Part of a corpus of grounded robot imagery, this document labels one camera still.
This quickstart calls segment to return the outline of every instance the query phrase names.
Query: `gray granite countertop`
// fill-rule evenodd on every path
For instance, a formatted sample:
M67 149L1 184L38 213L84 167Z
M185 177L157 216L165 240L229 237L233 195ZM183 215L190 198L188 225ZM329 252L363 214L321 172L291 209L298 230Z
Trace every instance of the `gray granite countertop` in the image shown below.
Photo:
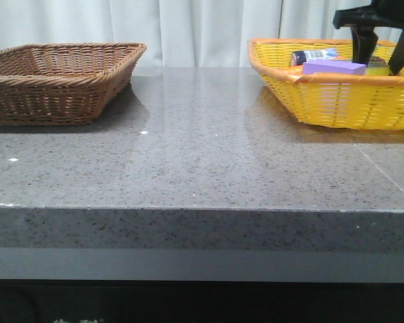
M136 68L95 123L0 127L0 248L404 252L404 131L306 126L251 69Z

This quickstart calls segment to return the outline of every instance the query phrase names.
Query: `basket rim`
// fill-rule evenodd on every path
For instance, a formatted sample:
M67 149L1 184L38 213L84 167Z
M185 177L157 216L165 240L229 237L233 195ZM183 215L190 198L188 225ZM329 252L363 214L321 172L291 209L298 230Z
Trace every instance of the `basket rim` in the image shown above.
M0 85L41 85L41 86L75 86L75 85L94 85L109 81L117 73L120 73L131 63L135 63L146 51L147 45L139 42L78 42L78 43L51 43L51 44L24 44L11 48L0 50L0 55L24 50L27 48L72 48L72 47L111 47L111 46L134 46L135 52L129 53L126 57L116 63L114 66L102 70L90 76L46 76L46 75L0 75Z
M311 75L290 75L283 69L268 67L256 59L255 44L352 44L346 39L299 39L299 38L252 38L248 41L248 58L253 69L259 74L270 76L278 81L300 83L353 83L360 85L404 86L404 76L367 76L339 73L315 73ZM394 42L379 40L379 45L395 47Z

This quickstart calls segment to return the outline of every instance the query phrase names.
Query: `curtain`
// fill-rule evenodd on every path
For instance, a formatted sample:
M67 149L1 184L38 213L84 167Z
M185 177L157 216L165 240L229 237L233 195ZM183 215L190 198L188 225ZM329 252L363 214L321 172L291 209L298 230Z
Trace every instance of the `curtain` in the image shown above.
M250 38L350 38L337 9L370 0L0 0L0 49L47 42L144 42L139 66L247 67ZM378 28L397 41L399 30Z

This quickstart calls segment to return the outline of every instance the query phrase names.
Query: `bottle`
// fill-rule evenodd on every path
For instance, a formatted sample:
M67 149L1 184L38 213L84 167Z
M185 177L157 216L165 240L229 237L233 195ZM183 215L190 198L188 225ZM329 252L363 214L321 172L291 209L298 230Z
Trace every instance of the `bottle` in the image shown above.
M290 55L290 66L299 66L308 61L317 59L334 59L338 57L335 48L326 48L320 50L297 50Z

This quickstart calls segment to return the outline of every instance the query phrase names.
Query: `purple sponge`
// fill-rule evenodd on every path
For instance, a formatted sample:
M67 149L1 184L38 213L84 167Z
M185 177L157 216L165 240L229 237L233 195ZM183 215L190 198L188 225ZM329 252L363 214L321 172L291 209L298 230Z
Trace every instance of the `purple sponge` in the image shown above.
M317 72L324 73L342 73L365 75L366 65L346 61L322 60L305 62L302 66L302 74L313 74Z

